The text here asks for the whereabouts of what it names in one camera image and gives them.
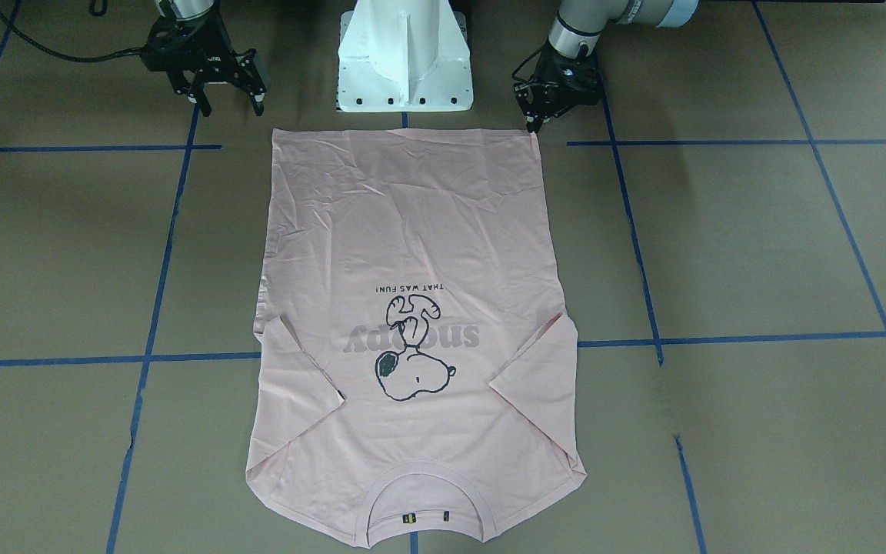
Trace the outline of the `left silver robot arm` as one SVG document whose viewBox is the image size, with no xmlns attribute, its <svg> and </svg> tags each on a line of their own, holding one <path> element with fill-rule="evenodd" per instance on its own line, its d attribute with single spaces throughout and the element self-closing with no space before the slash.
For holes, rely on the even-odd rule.
<svg viewBox="0 0 886 554">
<path fill-rule="evenodd" d="M 597 104 L 602 87 L 595 46 L 609 25 L 678 28 L 693 17 L 698 5 L 697 1 L 562 1 L 545 43 L 512 73 L 527 131 L 537 133 L 577 106 Z"/>
</svg>

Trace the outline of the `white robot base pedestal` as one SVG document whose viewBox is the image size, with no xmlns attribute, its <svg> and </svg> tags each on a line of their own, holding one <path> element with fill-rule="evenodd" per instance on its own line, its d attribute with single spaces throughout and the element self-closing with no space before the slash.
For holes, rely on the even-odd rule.
<svg viewBox="0 0 886 554">
<path fill-rule="evenodd" d="M 474 104 L 465 16 L 448 1 L 358 1 L 340 17 L 342 112 L 463 112 Z"/>
</svg>

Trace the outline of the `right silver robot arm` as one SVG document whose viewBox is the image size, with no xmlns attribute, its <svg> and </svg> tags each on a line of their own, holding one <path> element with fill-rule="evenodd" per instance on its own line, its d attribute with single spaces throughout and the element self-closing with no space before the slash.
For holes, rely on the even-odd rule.
<svg viewBox="0 0 886 554">
<path fill-rule="evenodd" d="M 155 1 L 158 20 L 140 55 L 151 72 L 166 74 L 177 95 L 204 116 L 212 112 L 208 84 L 229 84 L 243 92 L 257 116 L 268 91 L 266 65 L 256 49 L 237 52 L 218 1 Z"/>
</svg>

